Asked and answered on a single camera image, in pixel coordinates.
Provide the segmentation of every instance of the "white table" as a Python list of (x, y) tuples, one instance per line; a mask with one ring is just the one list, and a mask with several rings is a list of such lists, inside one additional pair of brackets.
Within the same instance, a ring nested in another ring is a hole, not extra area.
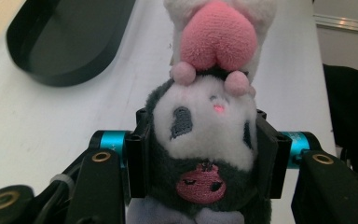
[[(258, 108), (279, 131), (314, 133), (335, 153), (310, 0), (278, 0), (254, 85)], [(0, 188), (24, 184), (38, 194), (97, 130), (133, 130), (135, 111), (168, 78), (172, 24), (162, 1), (138, 1), (114, 61), (96, 78), (68, 88), (31, 80), (10, 60), (0, 36)], [(294, 223), (298, 171), (288, 170), (272, 223)]]

